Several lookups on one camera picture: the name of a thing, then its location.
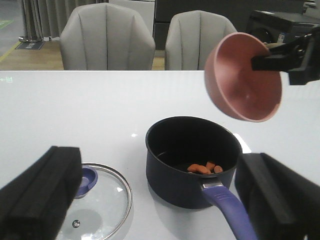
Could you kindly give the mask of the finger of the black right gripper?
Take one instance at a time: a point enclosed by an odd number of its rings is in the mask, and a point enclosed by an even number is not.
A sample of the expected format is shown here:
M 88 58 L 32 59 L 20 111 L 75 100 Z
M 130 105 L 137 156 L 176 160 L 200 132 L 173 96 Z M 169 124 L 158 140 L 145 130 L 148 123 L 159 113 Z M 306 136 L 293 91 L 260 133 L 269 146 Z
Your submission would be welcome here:
M 303 57 L 290 54 L 275 54 L 270 56 L 255 56 L 251 59 L 253 71 L 278 71 L 288 72 L 298 68 Z
M 303 56 L 307 53 L 309 42 L 312 39 L 312 34 L 307 33 L 295 40 L 287 43 L 266 43 L 266 53 L 263 56 L 270 55 L 297 55 Z

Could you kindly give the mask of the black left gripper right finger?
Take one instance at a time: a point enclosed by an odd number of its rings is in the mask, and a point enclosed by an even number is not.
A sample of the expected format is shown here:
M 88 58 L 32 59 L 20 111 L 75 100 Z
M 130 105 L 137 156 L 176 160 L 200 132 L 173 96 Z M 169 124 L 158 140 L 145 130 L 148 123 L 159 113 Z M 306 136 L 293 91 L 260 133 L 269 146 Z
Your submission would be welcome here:
M 320 187 L 266 153 L 244 153 L 235 188 L 260 240 L 318 240 Z

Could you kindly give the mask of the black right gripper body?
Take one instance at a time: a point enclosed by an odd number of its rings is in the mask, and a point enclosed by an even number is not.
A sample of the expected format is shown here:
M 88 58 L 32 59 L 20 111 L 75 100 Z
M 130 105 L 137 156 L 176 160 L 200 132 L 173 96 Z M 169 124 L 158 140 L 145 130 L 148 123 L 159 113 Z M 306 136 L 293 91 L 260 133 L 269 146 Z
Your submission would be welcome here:
M 295 48 L 293 69 L 289 70 L 289 84 L 303 86 L 320 80 L 320 25 L 314 26 L 310 33 L 299 39 Z

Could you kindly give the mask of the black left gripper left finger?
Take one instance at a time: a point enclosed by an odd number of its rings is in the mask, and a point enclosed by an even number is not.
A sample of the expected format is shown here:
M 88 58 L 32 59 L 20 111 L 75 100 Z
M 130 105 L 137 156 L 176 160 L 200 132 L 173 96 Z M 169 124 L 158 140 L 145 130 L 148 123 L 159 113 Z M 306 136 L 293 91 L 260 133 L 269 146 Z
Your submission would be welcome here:
M 0 238 L 54 240 L 82 175 L 79 148 L 52 146 L 0 190 Z

